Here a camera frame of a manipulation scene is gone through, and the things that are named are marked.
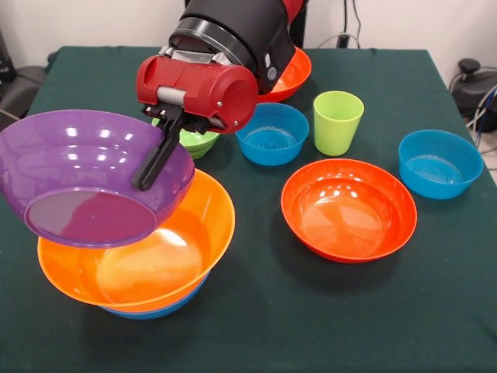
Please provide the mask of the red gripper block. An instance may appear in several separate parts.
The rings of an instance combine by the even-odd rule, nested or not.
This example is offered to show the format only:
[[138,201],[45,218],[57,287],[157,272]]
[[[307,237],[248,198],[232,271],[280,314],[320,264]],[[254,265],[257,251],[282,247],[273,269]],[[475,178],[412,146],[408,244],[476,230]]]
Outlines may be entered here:
[[159,145],[132,177],[132,185],[141,191],[155,183],[179,143],[182,125],[201,133],[234,133],[251,120],[258,99],[256,79],[243,66],[158,55],[141,64],[135,86],[143,114],[158,119],[156,128],[162,132]]

